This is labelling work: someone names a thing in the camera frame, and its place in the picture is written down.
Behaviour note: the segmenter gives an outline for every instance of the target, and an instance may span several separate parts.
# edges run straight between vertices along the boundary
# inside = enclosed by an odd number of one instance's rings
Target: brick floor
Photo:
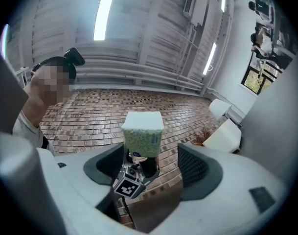
[[[164,132],[160,147],[160,176],[129,203],[148,198],[181,180],[177,143],[188,142],[203,127],[214,132],[210,100],[183,94],[128,90],[77,90],[63,104],[50,107],[41,122],[45,136],[61,154],[82,152],[124,141],[121,131],[129,111],[160,111]]]

